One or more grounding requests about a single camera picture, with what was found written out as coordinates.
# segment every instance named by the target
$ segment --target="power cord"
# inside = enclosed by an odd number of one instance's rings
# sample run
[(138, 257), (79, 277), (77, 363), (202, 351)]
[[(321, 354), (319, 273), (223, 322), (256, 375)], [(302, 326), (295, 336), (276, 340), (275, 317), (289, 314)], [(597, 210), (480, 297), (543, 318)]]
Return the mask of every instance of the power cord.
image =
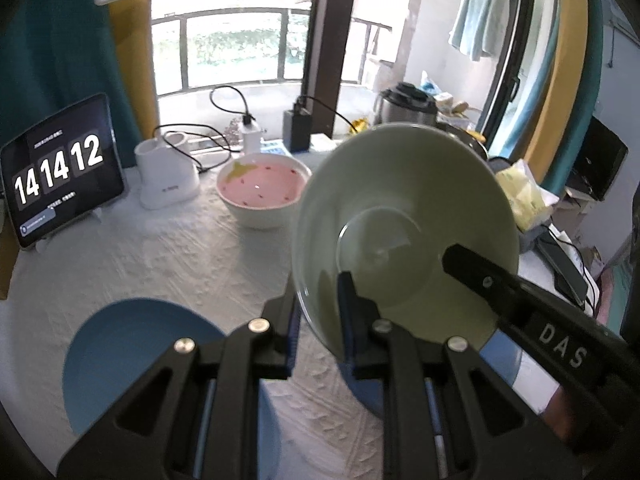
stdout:
[[(207, 171), (213, 170), (214, 168), (218, 168), (219, 166), (222, 166), (223, 164), (226, 164), (229, 161), (229, 159), (231, 159), (231, 154), (232, 153), (240, 153), (240, 150), (233, 150), (231, 148), (231, 145), (229, 144), (229, 140), (223, 134), (221, 134), (217, 129), (215, 129), (213, 126), (209, 126), (208, 124), (196, 124), (196, 123), (160, 124), (159, 126), (156, 126), (154, 128), (153, 136), (155, 136), (156, 132), (158, 130), (161, 130), (162, 128), (173, 128), (173, 127), (176, 127), (176, 126), (191, 126), (193, 128), (208, 128), (209, 130), (214, 131), (217, 134), (217, 137), (220, 137), (225, 141), (226, 146), (223, 146), (213, 136), (210, 136), (210, 135), (207, 135), (207, 134), (201, 134), (201, 133), (197, 133), (197, 132), (185, 132), (183, 130), (169, 130), (167, 132), (164, 132), (164, 133), (161, 132), (160, 133), (160, 137), (162, 138), (162, 140), (164, 140), (164, 142), (166, 142), (169, 146), (171, 146), (177, 152), (179, 152), (179, 153), (183, 154), (184, 156), (190, 158), (193, 162), (196, 163), (196, 166), (198, 168), (198, 174), (203, 174), (203, 173), (206, 173)], [(174, 134), (174, 133), (184, 133), (184, 134), (188, 134), (188, 135), (194, 135), (196, 137), (203, 137), (204, 139), (210, 139), (210, 140), (212, 140), (213, 143), (215, 143), (220, 148), (222, 148), (223, 150), (226, 151), (226, 159), (223, 160), (222, 162), (214, 164), (213, 166), (203, 166), (202, 163), (197, 158), (195, 158), (193, 155), (190, 155), (189, 153), (184, 152), (183, 150), (178, 148), (175, 144), (173, 144), (172, 142), (169, 142), (167, 140), (166, 135), (167, 134)]]
[[(584, 298), (584, 300), (585, 300), (585, 301), (587, 302), (587, 304), (591, 307), (591, 310), (593, 310), (593, 313), (595, 314), (595, 312), (596, 312), (596, 308), (595, 308), (595, 306), (593, 305), (593, 303), (591, 303), (591, 300), (589, 299), (589, 292), (592, 292), (592, 293), (593, 293), (593, 299), (595, 300), (595, 297), (596, 297), (596, 295), (595, 295), (595, 290), (593, 290), (593, 287), (591, 286), (591, 282), (590, 282), (590, 280), (587, 278), (587, 266), (584, 264), (584, 258), (582, 257), (582, 253), (580, 252), (580, 249), (578, 249), (578, 247), (577, 247), (575, 244), (573, 244), (573, 243), (571, 243), (571, 242), (567, 242), (567, 241), (565, 241), (565, 240), (561, 240), (560, 238), (558, 238), (558, 237), (554, 234), (554, 232), (549, 228), (549, 226), (545, 226), (545, 227), (546, 227), (546, 230), (547, 230), (547, 231), (549, 231), (549, 234), (553, 237), (553, 239), (554, 239), (556, 242), (558, 242), (558, 243), (560, 243), (560, 244), (568, 245), (569, 247), (573, 247), (573, 248), (575, 249), (575, 251), (578, 253), (578, 256), (580, 257), (580, 263), (582, 264), (582, 278), (583, 278), (583, 280), (585, 281), (585, 283), (587, 284), (587, 288), (588, 288), (588, 289), (587, 289), (587, 290), (588, 290), (588, 292), (587, 292), (587, 296)], [(551, 245), (551, 243), (550, 243), (550, 242), (547, 242), (546, 240), (541, 240), (541, 241), (542, 241), (542, 243), (545, 243), (545, 244), (547, 244), (547, 245)]]
[[(234, 110), (227, 110), (226, 108), (223, 108), (222, 106), (219, 106), (216, 104), (216, 102), (213, 100), (213, 94), (216, 90), (220, 90), (221, 88), (229, 88), (231, 90), (233, 90), (234, 92), (236, 92), (240, 98), (242, 99), (242, 102), (244, 103), (244, 112), (239, 112), (239, 111), (234, 111)], [(211, 89), (211, 92), (209, 92), (209, 101), (211, 101), (211, 104), (214, 105), (218, 110), (221, 110), (223, 112), (227, 112), (229, 114), (239, 114), (242, 115), (242, 124), (251, 124), (251, 121), (255, 121), (255, 117), (251, 115), (251, 113), (249, 112), (249, 105), (246, 102), (246, 98), (244, 97), (244, 94), (242, 94), (241, 91), (239, 91), (238, 88), (236, 88), (235, 86), (232, 85), (217, 85), (214, 86)]]
[(345, 123), (347, 123), (354, 132), (357, 132), (358, 130), (356, 129), (356, 127), (353, 125), (353, 123), (348, 120), (344, 115), (338, 113), (336, 110), (334, 110), (333, 108), (331, 108), (329, 105), (324, 104), (320, 99), (318, 99), (317, 97), (313, 97), (312, 95), (306, 95), (306, 94), (302, 94), (300, 96), (298, 96), (297, 100), (296, 100), (296, 105), (303, 107), (304, 106), (304, 99), (311, 99), (312, 101), (318, 103), (319, 105), (321, 105), (322, 107), (326, 108), (327, 110), (329, 110), (330, 112), (334, 113), (335, 115), (337, 115), (338, 117), (340, 117)]

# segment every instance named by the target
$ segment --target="towel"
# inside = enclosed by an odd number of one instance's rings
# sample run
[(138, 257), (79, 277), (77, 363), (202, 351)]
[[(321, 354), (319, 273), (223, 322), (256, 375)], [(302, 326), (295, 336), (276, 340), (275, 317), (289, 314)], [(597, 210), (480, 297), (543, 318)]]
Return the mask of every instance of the towel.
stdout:
[(496, 55), (495, 37), (503, 6), (504, 0), (461, 0), (449, 44), (472, 61)]

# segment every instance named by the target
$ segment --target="screw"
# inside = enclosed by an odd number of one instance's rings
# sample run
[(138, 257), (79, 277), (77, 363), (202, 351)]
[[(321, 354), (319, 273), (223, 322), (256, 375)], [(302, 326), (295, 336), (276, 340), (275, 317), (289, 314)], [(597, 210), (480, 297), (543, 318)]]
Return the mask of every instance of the screw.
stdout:
[(257, 317), (256, 319), (252, 319), (249, 322), (249, 330), (251, 330), (251, 332), (254, 333), (262, 333), (262, 332), (267, 332), (267, 330), (269, 329), (271, 325), (269, 324), (269, 321), (267, 321), (266, 319), (263, 319), (261, 317)]
[(174, 350), (178, 352), (178, 354), (188, 354), (192, 352), (194, 348), (196, 348), (195, 341), (188, 337), (178, 339), (178, 341), (174, 343)]
[(393, 325), (388, 319), (377, 319), (373, 322), (373, 330), (379, 334), (388, 334)]
[(465, 338), (455, 335), (447, 341), (447, 346), (454, 352), (464, 352), (468, 348), (469, 343), (466, 342)]

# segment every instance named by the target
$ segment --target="smartphone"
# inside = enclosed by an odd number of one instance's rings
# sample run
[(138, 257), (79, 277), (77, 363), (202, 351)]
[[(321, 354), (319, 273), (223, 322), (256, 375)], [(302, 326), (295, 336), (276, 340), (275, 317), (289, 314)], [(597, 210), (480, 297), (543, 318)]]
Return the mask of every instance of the smartphone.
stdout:
[(536, 248), (554, 270), (556, 290), (572, 303), (584, 308), (588, 291), (584, 274), (575, 268), (556, 238), (545, 231), (536, 239)]

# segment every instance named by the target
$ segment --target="black power adapter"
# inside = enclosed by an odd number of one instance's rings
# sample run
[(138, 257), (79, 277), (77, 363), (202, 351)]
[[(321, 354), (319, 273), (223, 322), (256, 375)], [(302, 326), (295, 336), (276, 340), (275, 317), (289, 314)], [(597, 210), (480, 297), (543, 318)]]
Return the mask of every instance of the black power adapter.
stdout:
[(311, 114), (300, 101), (299, 98), (282, 117), (282, 141), (291, 153), (306, 152), (311, 144)]

